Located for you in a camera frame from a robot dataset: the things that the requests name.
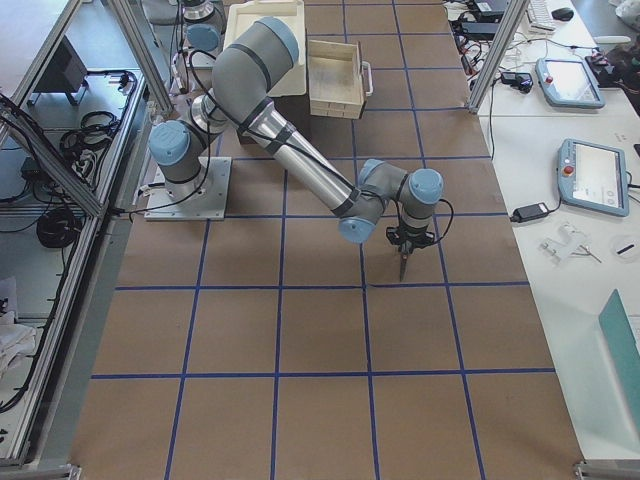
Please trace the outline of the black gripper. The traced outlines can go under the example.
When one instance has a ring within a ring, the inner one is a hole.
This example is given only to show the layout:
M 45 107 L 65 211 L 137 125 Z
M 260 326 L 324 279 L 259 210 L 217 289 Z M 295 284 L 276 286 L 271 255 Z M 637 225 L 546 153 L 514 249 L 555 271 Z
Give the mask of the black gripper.
M 397 227 L 387 227 L 385 231 L 387 240 L 391 245 L 397 246 L 399 253 L 409 249 L 412 255 L 418 249 L 423 249 L 433 245 L 433 234 L 428 231 L 413 231 L 401 225 Z

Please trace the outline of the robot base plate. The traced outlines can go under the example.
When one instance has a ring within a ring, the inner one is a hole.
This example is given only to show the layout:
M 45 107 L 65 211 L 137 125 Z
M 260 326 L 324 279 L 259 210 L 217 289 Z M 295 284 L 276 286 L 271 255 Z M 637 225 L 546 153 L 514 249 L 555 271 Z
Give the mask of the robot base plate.
M 200 156 L 199 175 L 187 183 L 175 184 L 165 180 L 160 167 L 143 212 L 150 221 L 222 221 L 225 218 L 228 188 L 231 178 L 230 157 Z

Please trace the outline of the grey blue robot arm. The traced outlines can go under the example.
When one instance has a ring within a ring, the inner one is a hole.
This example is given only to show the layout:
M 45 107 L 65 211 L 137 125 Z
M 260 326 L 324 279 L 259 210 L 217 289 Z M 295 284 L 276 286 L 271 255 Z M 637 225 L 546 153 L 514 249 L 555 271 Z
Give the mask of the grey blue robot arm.
M 214 53 L 223 44 L 227 19 L 224 4 L 218 0 L 179 1 L 187 25 L 187 40 L 194 49 Z
M 256 20 L 217 57 L 211 89 L 191 106 L 204 117 L 167 120 L 153 127 L 149 150 L 168 186 L 195 191 L 204 177 L 199 155 L 227 125 L 252 138 L 294 178 L 310 190 L 339 220 L 341 235 L 364 243 L 391 202 L 401 213 L 387 228 L 387 240 L 403 256 L 436 244 L 429 225 L 443 190 L 433 169 L 408 172 L 369 159 L 351 183 L 276 109 L 268 92 L 299 56 L 293 32 L 275 17 Z

